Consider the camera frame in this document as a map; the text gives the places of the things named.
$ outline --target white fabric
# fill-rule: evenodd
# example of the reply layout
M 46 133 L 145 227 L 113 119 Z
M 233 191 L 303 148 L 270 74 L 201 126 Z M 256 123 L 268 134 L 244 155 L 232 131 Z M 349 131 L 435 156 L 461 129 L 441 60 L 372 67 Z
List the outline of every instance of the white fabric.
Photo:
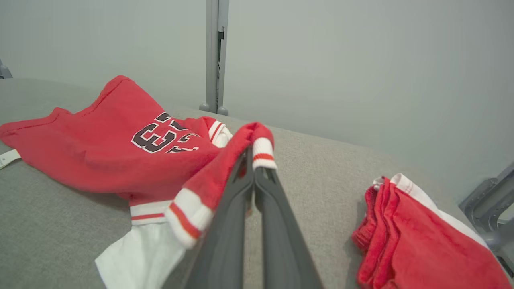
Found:
M 257 158 L 257 155 L 269 155 L 271 159 Z M 265 137 L 260 137 L 253 142 L 253 163 L 252 168 L 255 170 L 257 167 L 264 167 L 270 169 L 277 169 L 277 163 L 273 156 L 273 145 L 271 141 Z
M 231 138 L 232 134 L 230 133 L 228 128 L 225 125 L 223 125 L 223 128 L 219 130 L 219 132 L 214 136 L 212 143 L 218 148 L 224 148 Z
M 192 249 L 197 240 L 189 235 L 186 230 L 184 230 L 184 227 L 182 227 L 182 224 L 180 223 L 180 220 L 177 218 L 177 216 L 170 210 L 166 210 L 164 212 L 164 216 L 166 216 L 166 219 L 168 220 L 168 226 L 175 233 L 181 244 L 187 249 Z
M 133 226 L 96 260 L 107 289 L 161 288 L 186 248 L 167 223 Z
M 0 169 L 11 163 L 15 159 L 21 158 L 17 150 L 10 150 L 0 155 Z
M 214 135 L 214 133 L 216 133 L 216 130 L 218 129 L 218 126 L 221 124 L 220 121 L 215 121 L 211 127 L 209 128 L 209 138 L 212 138 L 212 136 Z
M 171 204 L 171 201 L 152 202 L 130 207 L 132 225 L 145 225 L 153 223 L 164 223 L 164 210 Z
M 205 230 L 209 225 L 206 220 L 211 220 L 214 216 L 211 208 L 204 205 L 200 197 L 187 188 L 182 188 L 173 202 L 199 231 Z

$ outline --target folded red cloth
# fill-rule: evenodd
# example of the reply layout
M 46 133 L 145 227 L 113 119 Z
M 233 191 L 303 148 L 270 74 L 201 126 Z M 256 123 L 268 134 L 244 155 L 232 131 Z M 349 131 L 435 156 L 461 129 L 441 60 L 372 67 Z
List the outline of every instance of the folded red cloth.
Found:
M 365 199 L 352 235 L 364 254 L 362 288 L 511 288 L 480 236 L 404 175 L 376 180 Z

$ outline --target jersey number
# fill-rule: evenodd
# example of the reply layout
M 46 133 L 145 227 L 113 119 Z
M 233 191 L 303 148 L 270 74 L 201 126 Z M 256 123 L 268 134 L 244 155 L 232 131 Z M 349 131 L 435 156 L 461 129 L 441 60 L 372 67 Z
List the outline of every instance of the jersey number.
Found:
M 171 142 L 173 142 L 177 138 L 177 133 L 175 131 L 186 131 L 186 128 L 183 128 L 178 122 L 175 120 L 171 120 L 170 124 L 168 124 L 169 129 L 167 132 L 165 132 L 164 136 L 161 136 L 157 134 L 157 128 L 159 127 L 159 123 L 165 123 L 167 120 L 171 119 L 171 116 L 167 113 L 162 113 L 158 117 L 155 118 L 155 120 L 158 123 L 150 123 L 149 125 L 145 126 L 142 130 L 137 132 L 132 137 L 132 143 L 136 146 L 144 149 L 145 151 L 149 153 L 155 153 L 160 150 L 162 150 L 164 147 L 169 145 Z M 185 143 L 187 142 L 191 137 L 198 136 L 194 133 L 189 133 L 181 137 L 178 142 Z M 193 147 L 191 149 L 188 148 L 180 148 L 179 146 L 174 146 L 170 150 L 168 150 L 166 153 L 177 153 L 177 152 L 183 152 L 183 151 L 194 151 L 197 150 L 198 147 Z

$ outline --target red fabric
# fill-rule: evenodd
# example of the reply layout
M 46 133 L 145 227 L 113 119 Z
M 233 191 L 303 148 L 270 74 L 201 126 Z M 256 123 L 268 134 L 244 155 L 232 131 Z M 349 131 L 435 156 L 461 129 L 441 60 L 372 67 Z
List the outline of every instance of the red fabric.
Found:
M 218 156 L 209 162 L 201 172 L 191 177 L 183 187 L 199 195 L 202 203 L 207 207 L 215 208 L 221 199 L 237 158 L 250 144 L 261 137 L 265 137 L 273 143 L 273 135 L 262 124 L 254 122 L 243 126 L 234 134 Z
M 185 186 L 212 209 L 244 148 L 258 136 L 272 141 L 265 127 L 252 123 L 220 149 L 209 136 L 215 119 L 179 120 L 163 113 L 135 82 L 118 76 L 86 109 L 72 114 L 56 108 L 45 118 L 7 123 L 0 127 L 0 139 L 26 163 L 82 191 L 116 193 L 134 206 L 173 200 Z M 155 128 L 145 130 L 148 125 Z M 220 129 L 219 124 L 213 130 Z M 153 143 L 139 145 L 154 134 Z M 162 145 L 167 135 L 173 141 L 147 150 Z
M 365 197 L 376 226 L 368 210 L 352 236 L 365 254 L 357 274 L 362 288 L 511 288 L 488 248 L 384 182 L 375 202 L 373 187 Z

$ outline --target red stripe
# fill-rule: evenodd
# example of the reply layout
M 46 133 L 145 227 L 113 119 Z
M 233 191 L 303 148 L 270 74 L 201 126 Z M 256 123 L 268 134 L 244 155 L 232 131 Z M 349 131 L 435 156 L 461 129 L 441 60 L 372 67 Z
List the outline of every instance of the red stripe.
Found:
M 220 128 L 221 126 L 222 126 L 222 123 L 220 122 L 220 123 L 218 124 L 218 127 L 216 128 L 216 130 L 214 131 L 214 133 L 213 133 L 213 134 L 212 134 L 212 136 L 211 136 L 211 142 L 212 142 L 212 140 L 214 139 L 214 136 L 216 135 L 217 131 L 219 130 L 219 128 Z
M 158 213 L 158 214 L 148 214 L 148 215 L 134 216 L 134 217 L 132 217 L 132 221 L 143 220 L 143 219 L 151 219 L 151 218 L 160 218 L 160 217 L 164 217 L 164 214 L 163 213 Z
M 255 157 L 253 157 L 253 160 L 257 159 L 269 159 L 269 160 L 275 160 L 272 155 L 270 154 L 256 154 Z
M 175 203 L 171 203 L 170 209 L 175 214 L 175 216 L 177 216 L 180 224 L 182 225 L 182 228 L 184 228 L 184 230 L 186 230 L 186 232 L 191 237 L 193 237 L 195 239 L 200 238 L 201 232 L 195 226 L 193 226 L 193 225 L 191 225 L 191 223 L 189 223 L 189 220 L 186 217 L 186 215 L 184 215 L 182 210 L 179 207 L 177 207 L 177 205 L 175 205 Z

